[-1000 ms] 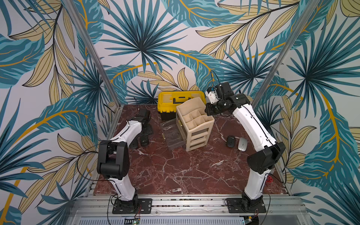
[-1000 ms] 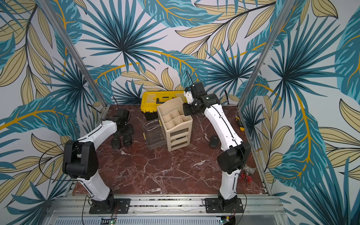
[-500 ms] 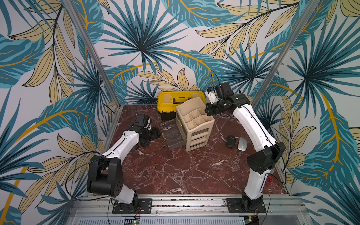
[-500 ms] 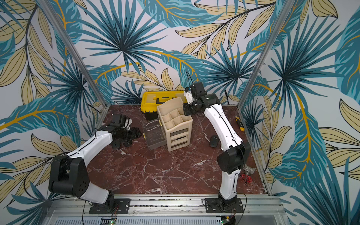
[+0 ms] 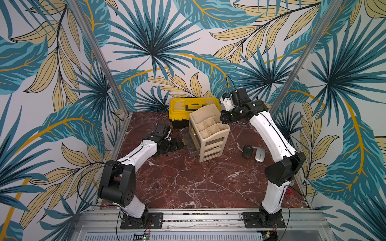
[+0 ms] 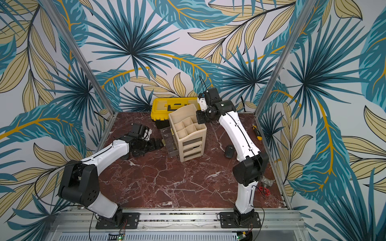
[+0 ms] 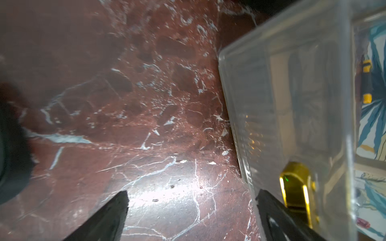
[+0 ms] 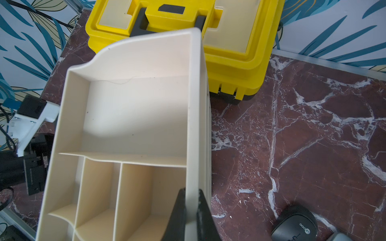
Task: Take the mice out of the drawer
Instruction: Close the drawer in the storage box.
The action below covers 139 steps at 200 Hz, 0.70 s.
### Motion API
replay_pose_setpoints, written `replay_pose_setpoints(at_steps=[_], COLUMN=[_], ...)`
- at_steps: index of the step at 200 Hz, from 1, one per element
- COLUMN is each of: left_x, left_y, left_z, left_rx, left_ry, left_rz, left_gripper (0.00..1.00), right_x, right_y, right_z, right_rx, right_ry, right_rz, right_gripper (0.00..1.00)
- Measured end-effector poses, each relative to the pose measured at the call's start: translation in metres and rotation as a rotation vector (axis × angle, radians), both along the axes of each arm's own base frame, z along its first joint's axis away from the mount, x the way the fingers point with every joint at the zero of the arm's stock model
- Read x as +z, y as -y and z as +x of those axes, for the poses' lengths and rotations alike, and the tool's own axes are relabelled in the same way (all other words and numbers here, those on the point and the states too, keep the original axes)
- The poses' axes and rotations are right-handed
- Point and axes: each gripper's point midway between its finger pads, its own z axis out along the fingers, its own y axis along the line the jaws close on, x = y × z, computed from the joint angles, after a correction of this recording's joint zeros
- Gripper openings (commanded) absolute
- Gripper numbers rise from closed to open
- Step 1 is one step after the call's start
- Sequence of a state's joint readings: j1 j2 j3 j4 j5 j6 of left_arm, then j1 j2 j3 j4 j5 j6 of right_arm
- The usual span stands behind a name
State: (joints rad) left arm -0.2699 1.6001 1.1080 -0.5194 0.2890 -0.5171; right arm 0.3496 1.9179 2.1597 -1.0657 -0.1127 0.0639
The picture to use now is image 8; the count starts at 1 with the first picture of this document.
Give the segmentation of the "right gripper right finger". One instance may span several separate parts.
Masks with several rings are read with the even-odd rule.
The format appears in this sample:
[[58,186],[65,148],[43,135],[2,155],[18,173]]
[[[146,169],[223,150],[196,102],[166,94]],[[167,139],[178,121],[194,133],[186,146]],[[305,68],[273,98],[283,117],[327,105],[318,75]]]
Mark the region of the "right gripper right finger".
[[198,241],[222,241],[212,218],[210,208],[203,191],[199,190],[199,204],[197,211]]

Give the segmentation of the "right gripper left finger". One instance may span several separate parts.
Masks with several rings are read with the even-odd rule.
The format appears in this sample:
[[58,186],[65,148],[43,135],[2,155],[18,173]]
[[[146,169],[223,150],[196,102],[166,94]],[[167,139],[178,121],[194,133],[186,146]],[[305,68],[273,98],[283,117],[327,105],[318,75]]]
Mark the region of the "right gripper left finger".
[[184,241],[187,221],[186,189],[179,190],[162,241]]

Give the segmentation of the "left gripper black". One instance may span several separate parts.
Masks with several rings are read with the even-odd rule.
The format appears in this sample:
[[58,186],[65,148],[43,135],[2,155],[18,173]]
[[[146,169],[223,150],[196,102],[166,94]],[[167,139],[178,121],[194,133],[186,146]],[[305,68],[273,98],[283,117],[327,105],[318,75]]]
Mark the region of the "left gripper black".
[[22,157],[1,151],[1,190],[26,183],[28,195],[44,191],[53,141],[53,134],[37,134]]

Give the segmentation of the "black computer mouse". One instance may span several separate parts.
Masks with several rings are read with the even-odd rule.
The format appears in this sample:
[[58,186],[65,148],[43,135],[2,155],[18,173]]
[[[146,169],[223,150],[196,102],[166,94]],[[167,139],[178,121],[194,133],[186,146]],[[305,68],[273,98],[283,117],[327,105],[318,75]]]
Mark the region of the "black computer mouse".
[[314,215],[300,204],[287,207],[276,220],[273,241],[316,241],[318,225]]

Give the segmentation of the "beige drawer organizer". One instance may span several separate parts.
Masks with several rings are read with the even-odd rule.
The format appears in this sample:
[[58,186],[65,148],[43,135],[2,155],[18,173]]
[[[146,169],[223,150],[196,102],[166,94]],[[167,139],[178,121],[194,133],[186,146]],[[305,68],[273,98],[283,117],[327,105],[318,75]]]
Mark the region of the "beige drawer organizer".
[[184,241],[198,241],[211,134],[198,28],[121,40],[70,67],[36,239],[161,241],[185,188]]

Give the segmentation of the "white computer mouse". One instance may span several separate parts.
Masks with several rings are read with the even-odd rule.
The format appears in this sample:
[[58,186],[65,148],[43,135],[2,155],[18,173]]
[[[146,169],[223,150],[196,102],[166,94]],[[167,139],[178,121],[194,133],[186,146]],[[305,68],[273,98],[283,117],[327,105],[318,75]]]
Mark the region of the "white computer mouse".
[[343,233],[333,233],[326,241],[353,241],[349,236]]

